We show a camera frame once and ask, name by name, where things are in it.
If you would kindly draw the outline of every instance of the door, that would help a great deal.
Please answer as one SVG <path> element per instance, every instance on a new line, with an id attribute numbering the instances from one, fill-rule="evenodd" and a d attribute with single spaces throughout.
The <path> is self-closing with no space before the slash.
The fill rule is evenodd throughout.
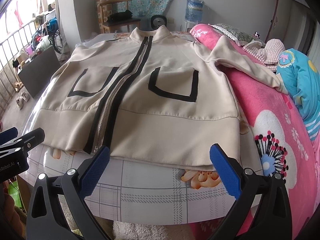
<path id="1" fill-rule="evenodd" d="M 271 39 L 283 41 L 289 22 L 291 3 L 292 0 L 277 0 L 266 42 Z"/>

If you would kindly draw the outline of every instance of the wooden chair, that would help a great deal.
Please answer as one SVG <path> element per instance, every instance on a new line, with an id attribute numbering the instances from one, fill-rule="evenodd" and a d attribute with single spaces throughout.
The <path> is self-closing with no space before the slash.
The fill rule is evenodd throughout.
<path id="1" fill-rule="evenodd" d="M 106 33 L 106 30 L 108 30 L 108 32 L 111 33 L 113 31 L 113 29 L 117 29 L 118 27 L 125 26 L 125 25 L 127 25 L 128 32 L 130 32 L 130 25 L 131 24 L 136 24 L 138 28 L 140 27 L 140 20 L 141 19 L 138 19 L 138 18 L 130 18 L 128 20 L 118 21 L 118 22 L 104 22 L 102 6 L 104 6 L 106 4 L 127 2 L 126 9 L 129 10 L 129 1 L 132 1 L 132 0 L 107 0 L 107 1 L 102 2 L 100 4 L 103 33 Z"/>

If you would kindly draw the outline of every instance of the jacket collar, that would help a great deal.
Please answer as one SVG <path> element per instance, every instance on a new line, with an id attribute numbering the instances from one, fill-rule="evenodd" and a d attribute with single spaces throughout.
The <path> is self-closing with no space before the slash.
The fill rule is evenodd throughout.
<path id="1" fill-rule="evenodd" d="M 162 25 L 159 27 L 159 29 L 151 32 L 144 32 L 139 30 L 138 28 L 135 28 L 130 34 L 130 38 L 137 42 L 142 42 L 144 37 L 153 36 L 152 41 L 159 41 L 164 39 L 165 37 L 168 37 L 169 35 L 171 35 L 169 30 L 164 25 Z"/>

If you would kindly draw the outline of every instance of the pink and white checkered fabric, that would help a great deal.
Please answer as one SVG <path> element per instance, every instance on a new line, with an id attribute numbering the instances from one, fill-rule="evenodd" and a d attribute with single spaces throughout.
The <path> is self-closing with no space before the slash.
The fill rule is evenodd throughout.
<path id="1" fill-rule="evenodd" d="M 271 39 L 267 42 L 264 49 L 261 48 L 262 43 L 259 41 L 251 41 L 243 46 L 243 50 L 263 62 L 271 71 L 276 71 L 278 57 L 285 47 L 281 40 Z"/>

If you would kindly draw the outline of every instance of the pink blanket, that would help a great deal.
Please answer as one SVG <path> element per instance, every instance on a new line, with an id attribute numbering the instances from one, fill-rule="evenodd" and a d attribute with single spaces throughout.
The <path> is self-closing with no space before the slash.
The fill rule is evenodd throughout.
<path id="1" fill-rule="evenodd" d="M 221 36 L 203 24 L 196 25 L 190 33 L 209 49 L 215 46 Z M 241 47 L 230 42 L 242 55 L 259 63 Z M 295 238 L 312 216 L 317 194 L 315 153 L 302 118 L 289 96 L 238 70 L 221 70 L 228 77 L 252 129 L 264 175 L 279 172 L 285 179 L 292 213 L 292 236 Z M 242 231 L 249 228 L 255 211 L 256 207 L 249 212 Z M 195 238 L 200 240 L 209 237 L 219 220 L 191 224 Z"/>

